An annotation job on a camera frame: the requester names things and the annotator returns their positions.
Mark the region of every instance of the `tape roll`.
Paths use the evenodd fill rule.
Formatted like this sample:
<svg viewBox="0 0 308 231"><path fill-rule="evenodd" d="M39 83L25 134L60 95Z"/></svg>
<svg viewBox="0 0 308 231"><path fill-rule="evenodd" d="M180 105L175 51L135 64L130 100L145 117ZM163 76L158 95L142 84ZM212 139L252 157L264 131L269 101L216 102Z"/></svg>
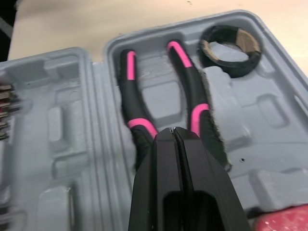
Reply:
<svg viewBox="0 0 308 231"><path fill-rule="evenodd" d="M210 49L209 43L231 43L238 46L248 56L242 62L228 62L219 59ZM249 32L235 26L214 26L207 29L200 39L200 61L204 67L219 66L231 78L247 75L259 63L261 46Z"/></svg>

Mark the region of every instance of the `tool case compartment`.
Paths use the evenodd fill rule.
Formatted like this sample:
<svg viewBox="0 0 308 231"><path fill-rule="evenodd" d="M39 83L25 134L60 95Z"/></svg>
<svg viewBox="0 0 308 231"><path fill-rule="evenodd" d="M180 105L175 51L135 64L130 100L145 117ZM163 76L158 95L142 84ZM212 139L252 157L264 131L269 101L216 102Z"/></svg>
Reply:
<svg viewBox="0 0 308 231"><path fill-rule="evenodd" d="M214 25L241 27L261 42L255 70L230 79L218 67L202 68L197 45ZM307 77L257 16L233 11L120 36L100 63L80 48L0 63L0 83L13 84L21 100L0 141L0 230L128 230L136 148L121 112L119 55L136 52L139 88L158 130L186 128L185 94L167 56L171 39L206 73L248 218L308 202ZM218 57L245 59L211 46Z"/></svg>

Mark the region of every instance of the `red object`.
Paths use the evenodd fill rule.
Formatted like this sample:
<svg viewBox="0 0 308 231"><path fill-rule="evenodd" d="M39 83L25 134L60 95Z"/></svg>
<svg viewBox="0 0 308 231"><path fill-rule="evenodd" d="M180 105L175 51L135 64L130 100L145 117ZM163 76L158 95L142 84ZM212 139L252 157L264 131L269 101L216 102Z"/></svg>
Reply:
<svg viewBox="0 0 308 231"><path fill-rule="evenodd" d="M263 215L255 231L308 231L308 205Z"/></svg>

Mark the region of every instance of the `table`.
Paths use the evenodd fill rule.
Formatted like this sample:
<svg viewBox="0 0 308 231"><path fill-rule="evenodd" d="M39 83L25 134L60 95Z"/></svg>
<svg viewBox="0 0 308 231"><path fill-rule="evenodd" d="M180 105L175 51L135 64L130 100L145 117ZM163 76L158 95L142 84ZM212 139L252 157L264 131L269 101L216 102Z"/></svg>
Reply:
<svg viewBox="0 0 308 231"><path fill-rule="evenodd" d="M118 35L235 9L261 17L308 75L307 0L23 0L9 59L78 46L101 61Z"/></svg>

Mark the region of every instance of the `black handle grip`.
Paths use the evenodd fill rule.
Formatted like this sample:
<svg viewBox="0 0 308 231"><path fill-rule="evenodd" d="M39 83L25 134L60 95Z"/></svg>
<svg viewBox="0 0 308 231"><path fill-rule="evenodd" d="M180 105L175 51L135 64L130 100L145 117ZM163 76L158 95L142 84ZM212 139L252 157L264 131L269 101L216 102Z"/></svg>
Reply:
<svg viewBox="0 0 308 231"><path fill-rule="evenodd" d="M198 69L178 40L167 46L169 58L181 80L187 100L188 129L195 132L205 148L225 168L229 169L227 154L214 120L209 112L209 98Z"/></svg>
<svg viewBox="0 0 308 231"><path fill-rule="evenodd" d="M121 53L119 87L123 116L137 148L135 168L138 170L152 145L157 130L138 89L136 53L133 50L125 50Z"/></svg>

